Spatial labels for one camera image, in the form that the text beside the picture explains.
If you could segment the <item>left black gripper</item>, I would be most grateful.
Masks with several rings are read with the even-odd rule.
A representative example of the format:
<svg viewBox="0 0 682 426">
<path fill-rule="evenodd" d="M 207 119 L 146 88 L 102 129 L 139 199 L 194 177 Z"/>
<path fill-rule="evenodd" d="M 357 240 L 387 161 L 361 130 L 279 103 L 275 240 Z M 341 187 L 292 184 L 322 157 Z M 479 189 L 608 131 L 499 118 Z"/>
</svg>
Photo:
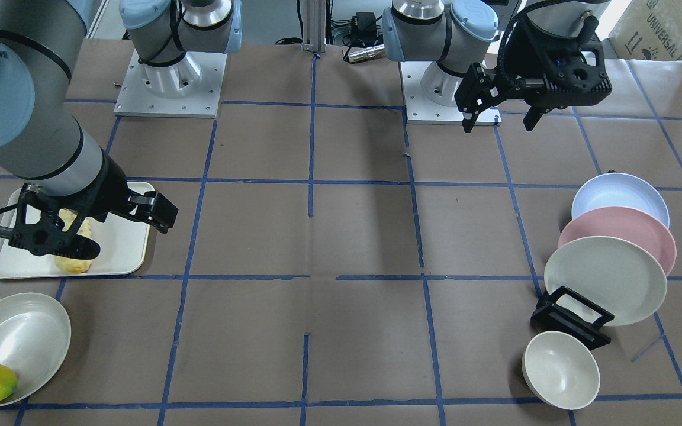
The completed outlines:
<svg viewBox="0 0 682 426">
<path fill-rule="evenodd" d="M 580 24 L 571 36 L 559 36 L 520 17 L 503 47 L 503 62 L 494 69 L 474 62 L 455 92 L 464 132 L 474 129 L 480 113 L 498 106 L 502 95 L 530 105 L 523 116 L 527 131 L 554 108 L 593 106 L 606 99 L 613 86 L 595 34 L 599 21 L 587 16 Z"/>
</svg>

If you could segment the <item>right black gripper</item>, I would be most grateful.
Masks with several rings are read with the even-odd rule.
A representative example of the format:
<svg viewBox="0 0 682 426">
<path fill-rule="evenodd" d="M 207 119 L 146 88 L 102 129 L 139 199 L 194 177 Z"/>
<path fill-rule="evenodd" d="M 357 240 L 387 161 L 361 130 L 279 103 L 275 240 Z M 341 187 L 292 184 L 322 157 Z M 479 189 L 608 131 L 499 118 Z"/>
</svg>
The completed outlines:
<svg viewBox="0 0 682 426">
<path fill-rule="evenodd" d="M 93 260 L 101 252 L 94 240 L 77 235 L 85 218 L 102 221 L 107 215 L 148 224 L 160 234 L 167 234 L 178 218 L 178 207 L 161 192 L 136 192 L 128 186 L 124 172 L 103 156 L 98 177 L 82 191 L 71 196 L 48 196 L 44 191 L 22 189 L 17 201 L 16 222 L 8 245 L 24 249 L 33 256 L 57 256 Z M 67 232 L 59 217 L 61 209 L 78 217 Z"/>
</svg>

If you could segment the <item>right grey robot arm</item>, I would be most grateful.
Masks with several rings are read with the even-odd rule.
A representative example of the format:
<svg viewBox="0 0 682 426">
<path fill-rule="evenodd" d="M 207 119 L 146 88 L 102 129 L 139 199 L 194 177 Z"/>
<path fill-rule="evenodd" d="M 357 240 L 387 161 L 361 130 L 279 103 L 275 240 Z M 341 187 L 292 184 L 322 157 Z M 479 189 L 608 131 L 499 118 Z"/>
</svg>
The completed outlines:
<svg viewBox="0 0 682 426">
<path fill-rule="evenodd" d="M 92 1 L 0 1 L 0 166 L 24 181 L 0 208 L 0 238 L 35 256 L 94 259 L 100 246 L 78 234 L 109 214 L 162 234 L 178 208 L 160 192 L 132 191 L 116 162 L 65 109 Z M 225 56 L 242 43 L 239 1 L 122 1 L 136 59 L 116 113 L 217 113 Z"/>
</svg>

